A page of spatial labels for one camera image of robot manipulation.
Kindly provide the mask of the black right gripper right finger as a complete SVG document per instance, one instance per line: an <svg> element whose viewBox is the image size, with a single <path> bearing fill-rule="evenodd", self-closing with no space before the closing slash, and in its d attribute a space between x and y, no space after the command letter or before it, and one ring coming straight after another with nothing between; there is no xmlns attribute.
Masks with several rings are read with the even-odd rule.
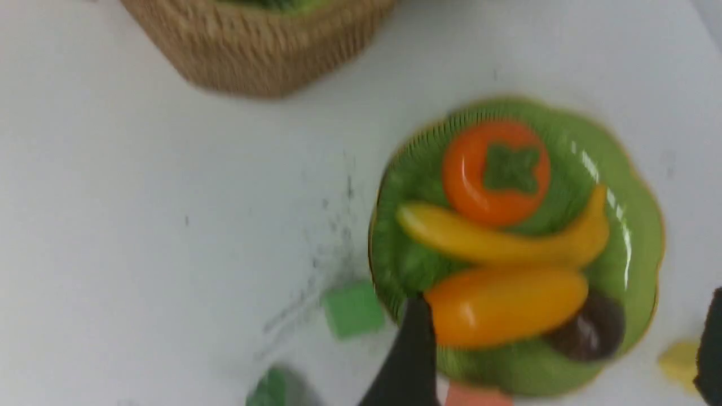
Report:
<svg viewBox="0 0 722 406"><path fill-rule="evenodd" d="M721 405L721 288L715 289L707 309L694 386L707 405Z"/></svg>

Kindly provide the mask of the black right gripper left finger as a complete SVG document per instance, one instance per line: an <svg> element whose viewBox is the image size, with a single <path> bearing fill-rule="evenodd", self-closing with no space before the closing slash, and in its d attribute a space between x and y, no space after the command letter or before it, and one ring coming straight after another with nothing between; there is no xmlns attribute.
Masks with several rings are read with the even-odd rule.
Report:
<svg viewBox="0 0 722 406"><path fill-rule="evenodd" d="M432 309L423 294L404 303L399 332L361 405L439 405Z"/></svg>

